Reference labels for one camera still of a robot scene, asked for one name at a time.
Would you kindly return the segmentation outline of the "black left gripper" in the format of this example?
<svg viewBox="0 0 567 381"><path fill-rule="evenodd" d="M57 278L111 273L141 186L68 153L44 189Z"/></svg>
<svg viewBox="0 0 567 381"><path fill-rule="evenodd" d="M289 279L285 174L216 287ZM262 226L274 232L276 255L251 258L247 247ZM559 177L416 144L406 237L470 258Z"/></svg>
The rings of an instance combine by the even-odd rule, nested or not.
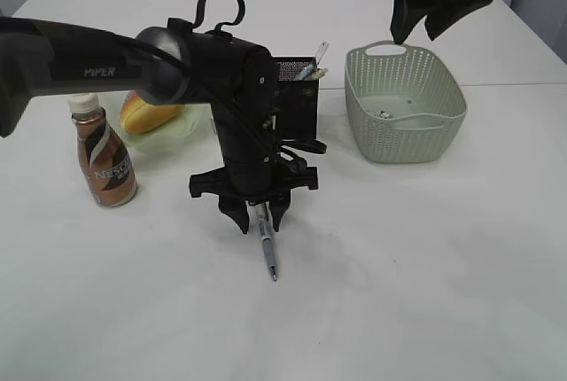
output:
<svg viewBox="0 0 567 381"><path fill-rule="evenodd" d="M319 152L315 139L281 138L276 132L217 134L223 166L192 175L189 192L193 198L204 194L219 197L218 208L247 234L250 217L246 201L268 200L274 231L280 230L291 206L291 190L319 188L317 168L294 152Z"/></svg>

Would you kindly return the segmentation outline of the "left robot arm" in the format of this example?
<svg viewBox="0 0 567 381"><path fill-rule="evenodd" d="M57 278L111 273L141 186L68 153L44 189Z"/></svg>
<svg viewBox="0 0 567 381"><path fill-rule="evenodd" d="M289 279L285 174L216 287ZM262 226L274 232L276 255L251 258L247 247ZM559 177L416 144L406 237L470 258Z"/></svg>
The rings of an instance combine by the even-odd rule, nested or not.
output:
<svg viewBox="0 0 567 381"><path fill-rule="evenodd" d="M318 141L286 144L271 127L279 67L269 50L221 30L204 34L171 19L136 38L38 19L1 20L1 134L16 128L34 97L133 90L152 105L208 104L223 167L190 178L192 197L213 194L247 230L250 204L268 203L279 224L291 191L318 186L304 152Z"/></svg>

